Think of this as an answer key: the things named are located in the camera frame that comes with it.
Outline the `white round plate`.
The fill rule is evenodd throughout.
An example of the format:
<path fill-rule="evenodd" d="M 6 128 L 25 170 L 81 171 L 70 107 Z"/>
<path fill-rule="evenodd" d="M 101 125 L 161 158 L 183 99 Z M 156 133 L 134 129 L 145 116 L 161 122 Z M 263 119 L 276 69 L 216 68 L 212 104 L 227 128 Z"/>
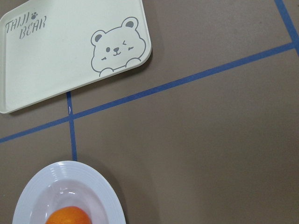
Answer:
<path fill-rule="evenodd" d="M 93 224 L 124 224 L 120 200 L 110 183 L 94 168 L 60 161 L 37 172 L 17 202 L 14 224 L 44 224 L 58 209 L 76 206 Z"/>

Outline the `orange fruit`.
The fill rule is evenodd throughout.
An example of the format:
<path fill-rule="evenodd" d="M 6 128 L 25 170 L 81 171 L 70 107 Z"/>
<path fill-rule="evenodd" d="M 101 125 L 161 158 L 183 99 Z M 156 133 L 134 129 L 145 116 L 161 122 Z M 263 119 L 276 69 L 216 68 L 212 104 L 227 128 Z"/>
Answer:
<path fill-rule="evenodd" d="M 53 212 L 46 224 L 91 224 L 85 211 L 76 206 L 64 207 Z"/>

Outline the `cream bear tray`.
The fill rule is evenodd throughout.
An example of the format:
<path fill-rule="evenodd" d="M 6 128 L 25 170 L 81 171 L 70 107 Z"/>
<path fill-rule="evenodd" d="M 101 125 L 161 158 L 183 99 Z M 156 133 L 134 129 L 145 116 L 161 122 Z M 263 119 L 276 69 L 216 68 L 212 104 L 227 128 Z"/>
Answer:
<path fill-rule="evenodd" d="M 30 0 L 0 20 L 0 111 L 139 67 L 151 49 L 140 0 Z"/>

